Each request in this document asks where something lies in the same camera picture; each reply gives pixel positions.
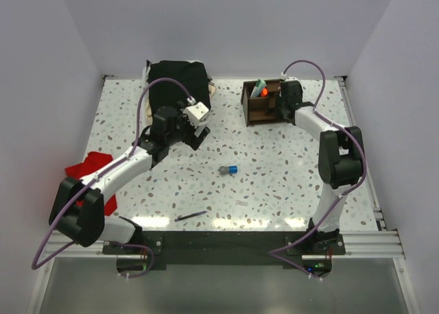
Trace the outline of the orange black highlighter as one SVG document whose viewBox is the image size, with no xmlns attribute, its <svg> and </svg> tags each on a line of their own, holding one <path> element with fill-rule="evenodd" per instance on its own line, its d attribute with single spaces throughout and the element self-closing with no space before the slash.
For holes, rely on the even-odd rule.
<svg viewBox="0 0 439 314">
<path fill-rule="evenodd" d="M 267 96 L 268 96 L 268 90 L 267 90 L 266 88 L 264 88 L 264 89 L 261 91 L 260 97 L 267 97 Z"/>
</svg>

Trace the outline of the light green highlighter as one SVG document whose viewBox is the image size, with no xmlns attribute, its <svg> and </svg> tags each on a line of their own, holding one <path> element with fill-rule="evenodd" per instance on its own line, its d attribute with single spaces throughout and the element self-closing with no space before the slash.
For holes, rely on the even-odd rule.
<svg viewBox="0 0 439 314">
<path fill-rule="evenodd" d="M 266 83 L 263 80 L 257 80 L 252 92 L 250 94 L 251 98 L 260 97 L 263 89 L 266 87 Z"/>
</svg>

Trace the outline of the thin white green pen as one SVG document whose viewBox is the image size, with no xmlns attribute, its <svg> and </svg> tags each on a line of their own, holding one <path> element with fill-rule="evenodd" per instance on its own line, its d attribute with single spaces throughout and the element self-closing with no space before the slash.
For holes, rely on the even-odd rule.
<svg viewBox="0 0 439 314">
<path fill-rule="evenodd" d="M 251 97 L 257 97 L 258 96 L 258 88 L 256 86 L 252 89 L 252 92 L 251 92 L 250 96 Z"/>
</svg>

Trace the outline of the dark purple pen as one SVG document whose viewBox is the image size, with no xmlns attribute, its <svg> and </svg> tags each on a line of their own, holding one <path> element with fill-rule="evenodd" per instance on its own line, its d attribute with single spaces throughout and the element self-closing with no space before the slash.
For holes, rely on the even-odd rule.
<svg viewBox="0 0 439 314">
<path fill-rule="evenodd" d="M 185 216 L 177 217 L 177 218 L 174 219 L 174 221 L 175 222 L 184 221 L 184 220 L 187 220 L 187 219 L 191 219 L 191 218 L 194 218 L 194 217 L 205 215 L 206 213 L 207 213 L 207 211 L 203 210 L 203 211 L 200 211 L 200 212 L 197 212 L 197 213 L 191 213 L 190 215 L 185 215 Z"/>
</svg>

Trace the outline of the blue cylindrical battery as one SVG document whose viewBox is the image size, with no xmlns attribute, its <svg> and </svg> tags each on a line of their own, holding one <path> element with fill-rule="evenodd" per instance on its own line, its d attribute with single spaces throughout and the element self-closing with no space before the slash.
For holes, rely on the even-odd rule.
<svg viewBox="0 0 439 314">
<path fill-rule="evenodd" d="M 238 167 L 237 166 L 229 166 L 228 167 L 228 172 L 229 172 L 229 174 L 235 174 L 235 173 L 237 173 L 238 172 Z"/>
</svg>

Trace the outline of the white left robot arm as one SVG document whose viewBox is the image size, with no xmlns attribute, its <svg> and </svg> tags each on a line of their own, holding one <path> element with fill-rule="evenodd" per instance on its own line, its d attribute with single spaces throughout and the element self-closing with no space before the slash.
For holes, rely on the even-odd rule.
<svg viewBox="0 0 439 314">
<path fill-rule="evenodd" d="M 170 147 L 184 143 L 197 150 L 210 130 L 209 109 L 201 102 L 183 109 L 159 108 L 152 124 L 137 134 L 120 157 L 80 179 L 65 178 L 59 186 L 49 217 L 52 229 L 74 243 L 88 247 L 96 241 L 117 243 L 127 254 L 141 249 L 141 229 L 126 218 L 107 217 L 106 202 L 137 176 L 153 169 L 169 154 Z"/>
</svg>

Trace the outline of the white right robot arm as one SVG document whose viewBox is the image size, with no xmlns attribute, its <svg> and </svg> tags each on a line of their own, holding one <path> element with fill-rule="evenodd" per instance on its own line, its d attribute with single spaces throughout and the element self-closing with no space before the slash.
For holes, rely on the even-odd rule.
<svg viewBox="0 0 439 314">
<path fill-rule="evenodd" d="M 306 131 L 318 141 L 318 173 L 323 182 L 318 207 L 305 236 L 307 249 L 321 254 L 340 232 L 340 217 L 348 194 L 366 178 L 366 158 L 361 130 L 345 127 L 320 114 L 303 100 L 300 82 L 280 83 L 279 112 L 285 121 Z"/>
</svg>

